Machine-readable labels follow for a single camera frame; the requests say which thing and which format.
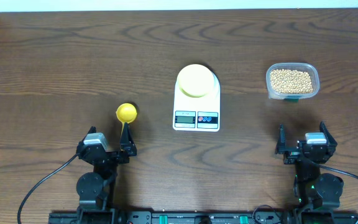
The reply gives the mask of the yellow plastic measuring scoop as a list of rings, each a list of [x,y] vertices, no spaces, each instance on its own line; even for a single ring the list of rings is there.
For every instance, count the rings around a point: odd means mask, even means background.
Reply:
[[[121,132],[123,132],[125,124],[130,124],[136,120],[137,109],[131,103],[123,103],[117,108],[116,117],[122,123]]]

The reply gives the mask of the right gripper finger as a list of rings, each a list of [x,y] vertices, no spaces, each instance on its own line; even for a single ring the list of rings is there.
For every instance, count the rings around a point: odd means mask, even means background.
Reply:
[[[279,128],[279,137],[275,147],[276,154],[284,154],[288,151],[286,145],[286,138],[285,138],[285,129],[284,126],[281,124]]]
[[[327,145],[328,146],[337,146],[336,140],[329,133],[324,121],[320,122],[319,130],[324,134],[324,136],[325,136],[325,138],[327,140]]]

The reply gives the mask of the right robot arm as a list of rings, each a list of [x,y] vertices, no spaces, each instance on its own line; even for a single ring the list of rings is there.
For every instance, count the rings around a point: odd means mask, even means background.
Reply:
[[[343,180],[329,173],[321,173],[324,165],[335,153],[336,140],[321,122],[317,133],[306,133],[305,139],[295,147],[287,146],[284,126],[280,125],[276,154],[283,156],[285,165],[294,165],[294,195],[302,208],[333,210],[339,208],[343,192]]]

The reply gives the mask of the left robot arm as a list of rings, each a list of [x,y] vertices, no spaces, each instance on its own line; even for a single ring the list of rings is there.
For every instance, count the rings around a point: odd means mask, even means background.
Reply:
[[[80,208],[103,211],[114,193],[117,167],[129,163],[137,155],[129,124],[124,123],[119,141],[120,149],[108,151],[108,140],[92,126],[76,148],[78,158],[93,166],[93,171],[82,175],[76,184]]]

